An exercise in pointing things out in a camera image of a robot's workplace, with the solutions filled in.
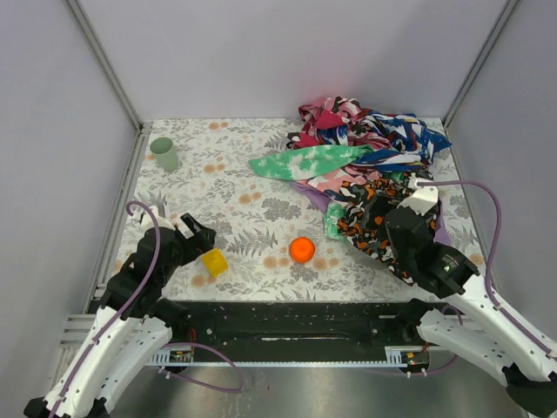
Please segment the black orange camouflage cloth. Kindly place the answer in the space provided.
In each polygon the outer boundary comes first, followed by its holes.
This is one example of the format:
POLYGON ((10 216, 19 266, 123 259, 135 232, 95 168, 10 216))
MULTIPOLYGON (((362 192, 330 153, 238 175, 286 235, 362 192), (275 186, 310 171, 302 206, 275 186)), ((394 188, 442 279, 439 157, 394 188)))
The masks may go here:
POLYGON ((386 265, 388 270, 406 284, 413 278, 399 266, 387 236, 385 216, 412 194, 411 179, 432 180, 426 169, 412 172, 381 173, 365 183, 344 180, 339 188, 345 214, 337 221, 339 233, 355 248, 386 265))

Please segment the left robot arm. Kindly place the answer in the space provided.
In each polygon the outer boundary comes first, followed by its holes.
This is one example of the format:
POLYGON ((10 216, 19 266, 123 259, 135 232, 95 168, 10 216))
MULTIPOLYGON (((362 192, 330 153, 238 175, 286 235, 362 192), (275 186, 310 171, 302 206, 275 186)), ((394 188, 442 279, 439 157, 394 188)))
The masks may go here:
POLYGON ((147 213, 144 235, 109 281, 93 324, 69 367, 27 417, 107 417, 147 361, 175 336, 188 335, 185 307, 163 297, 171 276, 211 251, 216 232, 190 214, 185 237, 164 218, 147 213))

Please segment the purple polo shirt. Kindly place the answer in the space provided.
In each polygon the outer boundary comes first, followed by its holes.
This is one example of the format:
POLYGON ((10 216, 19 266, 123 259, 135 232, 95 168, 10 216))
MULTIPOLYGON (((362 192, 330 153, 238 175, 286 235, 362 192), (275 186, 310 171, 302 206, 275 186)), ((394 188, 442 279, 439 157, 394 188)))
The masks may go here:
MULTIPOLYGON (((326 213, 326 210, 331 203, 331 199, 327 195, 309 186, 300 185, 296 182, 291 182, 291 186, 294 190, 306 196, 317 207, 318 210, 320 210, 322 213, 326 213)), ((449 245, 451 243, 444 223, 442 212, 440 212, 440 215, 437 218, 435 227, 435 241, 446 245, 449 245)))

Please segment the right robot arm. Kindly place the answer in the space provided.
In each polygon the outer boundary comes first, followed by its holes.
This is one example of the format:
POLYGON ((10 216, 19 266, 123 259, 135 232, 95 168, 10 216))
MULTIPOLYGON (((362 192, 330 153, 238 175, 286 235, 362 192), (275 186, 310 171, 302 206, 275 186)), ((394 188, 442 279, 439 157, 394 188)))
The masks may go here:
POLYGON ((555 414, 555 341, 495 292, 463 253, 435 242, 425 220, 411 208, 389 212, 385 227, 403 272, 477 327, 461 326, 415 300, 409 321, 419 337, 490 374, 530 415, 555 414))

